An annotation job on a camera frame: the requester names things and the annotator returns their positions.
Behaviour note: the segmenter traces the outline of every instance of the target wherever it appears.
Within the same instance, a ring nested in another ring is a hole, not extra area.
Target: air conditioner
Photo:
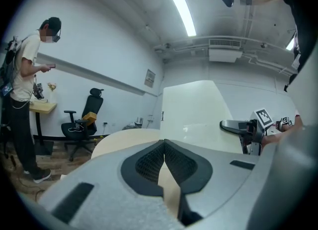
[[[232,39],[209,39],[209,49],[232,49],[239,50],[241,47],[239,40]]]
[[[209,49],[209,61],[234,63],[243,52],[228,49]]]

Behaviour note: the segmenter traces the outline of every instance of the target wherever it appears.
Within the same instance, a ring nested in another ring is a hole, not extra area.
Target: black pants
[[[37,164],[30,128],[29,105],[30,102],[18,102],[9,98],[7,101],[6,112],[8,114],[9,126],[11,127],[13,134],[13,143],[16,154],[24,170],[35,173],[37,171]]]

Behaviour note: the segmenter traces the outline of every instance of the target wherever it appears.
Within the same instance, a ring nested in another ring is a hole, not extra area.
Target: black shoe
[[[48,178],[51,177],[51,170],[50,169],[40,169],[37,171],[36,174],[31,174],[33,177],[33,181],[35,183],[40,183]]]

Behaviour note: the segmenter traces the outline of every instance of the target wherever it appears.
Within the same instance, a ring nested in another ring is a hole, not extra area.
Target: wooden floor
[[[25,194],[34,201],[37,201],[45,190],[60,180],[61,174],[67,175],[90,160],[91,154],[85,149],[79,149],[74,156],[74,161],[70,162],[69,154],[75,146],[68,147],[69,149],[67,152],[64,148],[64,142],[55,141],[51,156],[36,156],[36,161],[40,168],[49,168],[52,171],[51,177],[39,184],[34,183],[31,176],[23,172],[22,165],[17,158],[12,143],[7,144],[8,159],[4,157],[2,144],[0,145],[0,161],[17,191]],[[88,147],[93,150],[94,144]],[[16,168],[10,160],[11,155],[16,162]]]

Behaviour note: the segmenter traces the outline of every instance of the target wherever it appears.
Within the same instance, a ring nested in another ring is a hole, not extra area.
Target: desk leg
[[[54,142],[43,141],[40,113],[35,113],[36,129],[38,131],[39,141],[35,142],[35,154],[36,155],[52,155]]]

